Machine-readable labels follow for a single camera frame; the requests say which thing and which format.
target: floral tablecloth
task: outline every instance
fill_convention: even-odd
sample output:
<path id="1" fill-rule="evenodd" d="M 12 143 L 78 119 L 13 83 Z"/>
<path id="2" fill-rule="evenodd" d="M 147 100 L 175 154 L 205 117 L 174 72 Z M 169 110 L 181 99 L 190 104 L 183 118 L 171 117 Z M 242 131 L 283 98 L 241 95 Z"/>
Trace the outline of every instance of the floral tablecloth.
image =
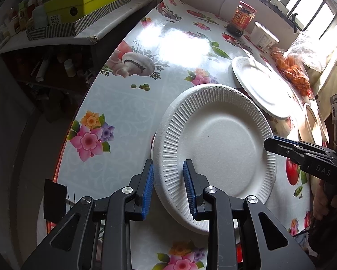
<path id="1" fill-rule="evenodd" d="M 99 199 L 128 185 L 150 158 L 166 108 L 186 89 L 220 83 L 245 92 L 231 67 L 237 56 L 254 57 L 283 82 L 282 92 L 291 98 L 290 118 L 265 116 L 275 135 L 299 139 L 303 104 L 317 109 L 315 101 L 303 99 L 267 53 L 247 36 L 234 39 L 225 25 L 180 0 L 164 0 L 131 30 L 97 76 L 68 133 L 54 180 L 68 187 L 69 199 Z M 276 182 L 266 205 L 292 235 L 310 223 L 308 178 L 297 165 L 277 157 Z M 204 269 L 206 253 L 207 236 L 174 221 L 155 192 L 147 220 L 131 222 L 134 269 Z"/>

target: blue gripper pad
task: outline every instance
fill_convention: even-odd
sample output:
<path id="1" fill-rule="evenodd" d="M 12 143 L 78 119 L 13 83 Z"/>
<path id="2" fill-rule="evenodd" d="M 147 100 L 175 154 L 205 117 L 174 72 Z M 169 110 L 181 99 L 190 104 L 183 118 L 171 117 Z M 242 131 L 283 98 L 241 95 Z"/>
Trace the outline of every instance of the blue gripper pad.
<path id="1" fill-rule="evenodd" d="M 184 161 L 184 169 L 182 173 L 184 175 L 184 182 L 186 187 L 187 200 L 189 201 L 190 213 L 192 214 L 193 219 L 195 219 L 197 216 L 196 194 L 193 189 L 193 183 L 186 161 Z"/>
<path id="2" fill-rule="evenodd" d="M 143 220 L 146 219 L 146 216 L 148 215 L 148 212 L 150 210 L 150 203 L 151 203 L 151 195 L 153 190 L 153 165 L 150 165 L 150 170 L 147 175 L 147 181 L 142 197 L 142 211 L 141 215 Z"/>

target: striped box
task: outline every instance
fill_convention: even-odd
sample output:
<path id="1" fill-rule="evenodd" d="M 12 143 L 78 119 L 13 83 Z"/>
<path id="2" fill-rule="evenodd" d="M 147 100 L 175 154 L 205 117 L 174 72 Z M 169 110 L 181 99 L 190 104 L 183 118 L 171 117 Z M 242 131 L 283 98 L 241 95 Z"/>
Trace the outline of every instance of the striped box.
<path id="1" fill-rule="evenodd" d="M 75 37 L 92 23 L 130 1 L 131 0 L 116 0 L 115 2 L 107 4 L 106 6 L 97 9 L 73 23 L 55 24 L 44 28 L 27 30 L 26 34 L 28 40 L 32 41 L 52 37 Z"/>

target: plastic bag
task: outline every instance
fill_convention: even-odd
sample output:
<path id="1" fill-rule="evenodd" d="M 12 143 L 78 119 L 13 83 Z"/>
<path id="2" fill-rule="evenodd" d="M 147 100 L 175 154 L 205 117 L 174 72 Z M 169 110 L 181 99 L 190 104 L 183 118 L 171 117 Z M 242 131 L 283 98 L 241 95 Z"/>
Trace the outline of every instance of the plastic bag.
<path id="1" fill-rule="evenodd" d="M 311 37 L 310 32 L 301 31 L 284 57 L 300 57 L 306 66 L 322 72 L 326 67 L 326 56 L 322 51 L 323 49 L 321 42 L 317 38 Z"/>
<path id="2" fill-rule="evenodd" d="M 301 57 L 291 55 L 285 50 L 273 47 L 271 56 L 282 74 L 295 86 L 302 96 L 314 98 L 310 88 L 309 77 L 306 73 Z"/>

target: foam plate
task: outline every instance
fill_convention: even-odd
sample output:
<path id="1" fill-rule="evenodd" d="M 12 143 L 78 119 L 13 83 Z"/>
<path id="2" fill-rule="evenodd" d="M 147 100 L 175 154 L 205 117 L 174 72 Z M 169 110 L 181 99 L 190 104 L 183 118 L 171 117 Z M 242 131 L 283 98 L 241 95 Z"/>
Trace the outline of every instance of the foam plate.
<path id="1" fill-rule="evenodd" d="M 180 94 L 162 118 L 152 152 L 155 189 L 166 210 L 188 229 L 208 233 L 209 222 L 190 214 L 182 177 L 186 159 L 210 185 L 265 203 L 276 176 L 276 156 L 263 147 L 272 136 L 257 106 L 231 87 L 202 84 Z"/>
<path id="2" fill-rule="evenodd" d="M 236 57 L 232 69 L 245 91 L 255 103 L 278 120 L 290 116 L 289 96 L 282 82 L 263 64 L 253 58 Z"/>

